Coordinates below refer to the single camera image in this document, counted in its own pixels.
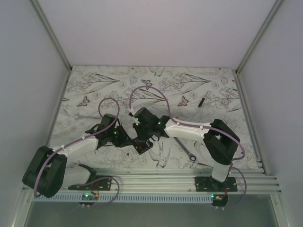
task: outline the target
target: glass panel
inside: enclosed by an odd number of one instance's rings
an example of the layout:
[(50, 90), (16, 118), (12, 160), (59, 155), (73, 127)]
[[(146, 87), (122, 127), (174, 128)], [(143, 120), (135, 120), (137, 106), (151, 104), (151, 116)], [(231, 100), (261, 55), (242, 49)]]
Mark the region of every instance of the glass panel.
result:
[[(230, 195), (229, 204), (239, 195)], [(26, 227), (277, 227), (270, 196), (247, 195), (232, 209), (208, 204), (113, 203), (82, 209), (72, 202), (33, 202)]]

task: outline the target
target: black mounting plate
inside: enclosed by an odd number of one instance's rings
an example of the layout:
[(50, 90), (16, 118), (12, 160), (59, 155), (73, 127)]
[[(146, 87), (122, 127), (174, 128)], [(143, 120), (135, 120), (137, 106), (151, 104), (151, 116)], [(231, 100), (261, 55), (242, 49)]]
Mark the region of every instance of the black mounting plate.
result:
[[(97, 180), (98, 178), (101, 178), (104, 176), (100, 176), (100, 175), (96, 175), (93, 177), (93, 179), (91, 180)], [(74, 190), (74, 191), (90, 191), (91, 188), (95, 185), (96, 183), (92, 183), (90, 185), (87, 186), (76, 186), (76, 185), (72, 185), (68, 187), (68, 190)], [(99, 181), (99, 191), (110, 191), (110, 187), (112, 185), (112, 179), (103, 179)]]
[(195, 177), (195, 186), (197, 192), (225, 192), (225, 187), (229, 192), (237, 192), (236, 178), (227, 177), (223, 183), (217, 182), (214, 187), (215, 180), (209, 176)]

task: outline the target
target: white plastic housing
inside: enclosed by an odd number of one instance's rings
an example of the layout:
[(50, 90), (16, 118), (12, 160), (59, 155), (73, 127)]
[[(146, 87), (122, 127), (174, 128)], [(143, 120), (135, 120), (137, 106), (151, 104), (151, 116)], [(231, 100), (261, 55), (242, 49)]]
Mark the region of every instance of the white plastic housing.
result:
[[(180, 121), (178, 119), (175, 120), (179, 123), (197, 125), (200, 126), (201, 128), (193, 128), (189, 126), (178, 125), (174, 123), (172, 120), (169, 120), (166, 123), (166, 128), (165, 128), (165, 132), (169, 137), (185, 138), (185, 139), (195, 140), (204, 143), (203, 142), (204, 134), (208, 133), (209, 129), (203, 129), (202, 127), (203, 125), (211, 126), (209, 123), (192, 123), (192, 122)], [(212, 178), (219, 182), (224, 182), (228, 175), (228, 170), (230, 165), (222, 165), (216, 162), (215, 160), (213, 160), (210, 166), (213, 167)]]
[[(192, 125), (197, 125), (197, 126), (210, 126), (209, 123), (192, 123), (192, 122), (185, 122), (185, 121), (180, 121), (178, 119), (175, 119), (176, 121), (180, 123), (185, 123), (185, 124), (192, 124)], [(188, 126), (183, 126), (183, 125), (177, 125), (174, 123), (172, 120), (169, 120), (166, 123), (166, 128), (165, 132), (169, 137), (179, 137), (179, 138), (185, 138), (189, 140), (195, 140), (198, 142), (203, 143), (204, 139), (204, 134), (208, 133), (209, 129), (201, 129), (201, 128), (193, 128), (193, 127), (188, 127)]]
[(94, 151), (97, 149), (98, 140), (96, 137), (91, 137), (88, 139), (81, 140), (68, 148), (58, 152), (60, 155), (65, 155), (67, 157), (67, 165), (73, 161), (76, 161), (81, 156), (85, 155), (90, 151)]
[(77, 166), (75, 168), (66, 168), (61, 188), (66, 188), (78, 183), (86, 183), (89, 176), (90, 172), (81, 166)]

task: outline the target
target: floral patterned mat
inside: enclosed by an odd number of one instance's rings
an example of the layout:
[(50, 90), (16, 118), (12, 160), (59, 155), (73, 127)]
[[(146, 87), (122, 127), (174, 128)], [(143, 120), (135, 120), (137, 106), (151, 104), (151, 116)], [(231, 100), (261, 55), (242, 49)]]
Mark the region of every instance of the floral patterned mat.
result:
[[(142, 85), (160, 89), (168, 98), (171, 112), (179, 119), (191, 122), (212, 122), (222, 119), (240, 138), (246, 157), (237, 161), (238, 168), (257, 168), (239, 94), (230, 69), (184, 67), (107, 67), (76, 66), (67, 84), (51, 147), (66, 144), (100, 123), (98, 104), (105, 97), (116, 99), (121, 112), (119, 120), (131, 138), (136, 137), (132, 118), (128, 116), (131, 91)], [(203, 105), (198, 107), (202, 98)], [(116, 104), (103, 102), (103, 114), (116, 114)], [(133, 107), (146, 107), (158, 117), (168, 115), (164, 99), (154, 90), (142, 90), (134, 95)], [(181, 139), (201, 163), (211, 161), (204, 144)], [(79, 158), (94, 168), (201, 168), (189, 161), (187, 154), (173, 138), (153, 142), (153, 148), (138, 155), (132, 146), (102, 147)]]

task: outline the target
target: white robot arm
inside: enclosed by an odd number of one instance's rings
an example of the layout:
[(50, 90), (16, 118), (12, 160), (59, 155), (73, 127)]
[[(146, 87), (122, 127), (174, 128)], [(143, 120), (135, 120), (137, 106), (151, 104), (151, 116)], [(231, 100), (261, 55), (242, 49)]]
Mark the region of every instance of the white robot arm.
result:
[[(82, 140), (67, 148), (62, 146), (63, 149), (52, 158), (51, 163), (44, 169), (44, 174), (40, 178), (37, 191), (46, 197), (52, 197), (60, 188), (87, 183), (91, 176), (88, 166), (79, 165), (76, 168), (66, 168), (66, 166), (86, 153), (106, 145), (108, 142), (112, 142), (116, 147), (133, 145), (139, 154), (143, 154), (152, 148), (152, 143), (149, 141), (152, 136), (178, 137), (205, 143), (213, 158), (211, 177), (218, 182), (225, 181), (238, 145), (215, 131), (203, 128), (203, 126), (216, 127), (240, 141), (221, 120), (216, 119), (213, 123), (192, 123), (174, 119), (176, 121), (174, 122), (168, 116), (162, 116), (159, 119), (146, 108), (141, 108), (136, 112), (132, 110), (132, 112), (134, 114), (131, 115), (135, 119), (133, 127), (137, 132), (137, 138), (130, 139), (119, 123), (112, 125), (109, 129), (96, 136), (86, 138), (84, 135)], [(96, 126), (94, 126), (92, 129), (86, 131), (86, 133), (93, 134), (100, 131), (112, 123), (114, 118), (115, 116), (105, 114), (101, 123), (96, 125), (98, 128), (95, 130)], [(184, 126), (184, 124), (195, 125), (196, 127)], [(51, 149), (43, 146), (37, 150), (24, 174), (22, 181), (25, 185), (34, 188), (42, 164), (58, 148)]]

